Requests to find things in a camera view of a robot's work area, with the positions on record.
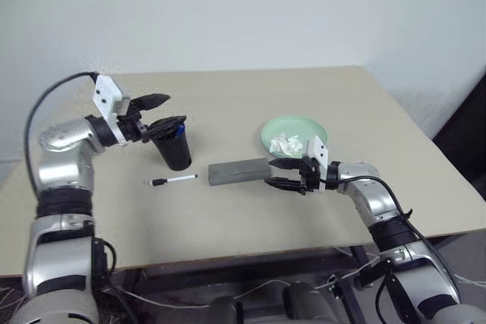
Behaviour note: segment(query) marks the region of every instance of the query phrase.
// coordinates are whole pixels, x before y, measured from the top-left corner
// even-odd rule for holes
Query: light green plate
[[[307,141],[314,136],[318,136],[320,140],[327,145],[327,131],[322,125],[310,118],[300,115],[283,115],[272,119],[261,129],[261,141],[268,151],[270,151],[270,141],[282,132],[285,133],[287,137],[298,136],[298,140],[304,145],[304,148],[301,150],[302,154],[307,148]],[[288,157],[279,152],[273,152],[272,154],[275,157],[280,158]]]

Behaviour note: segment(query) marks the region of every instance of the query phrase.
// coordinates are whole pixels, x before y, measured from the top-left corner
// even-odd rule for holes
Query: beige tabletop
[[[335,192],[277,190],[262,181],[211,187],[211,163],[271,155],[260,129],[297,114],[329,132],[330,160],[376,166],[427,236],[486,228],[486,203],[373,77],[360,67],[124,74],[132,97],[168,93],[149,123],[187,114],[192,165],[169,170],[152,143],[114,146],[94,160],[96,235],[119,267],[371,242],[353,203]],[[53,120],[93,112],[92,86]],[[152,188],[144,179],[199,174]],[[273,170],[273,175],[286,175]],[[35,202],[20,164],[0,187],[0,275],[21,274]]]

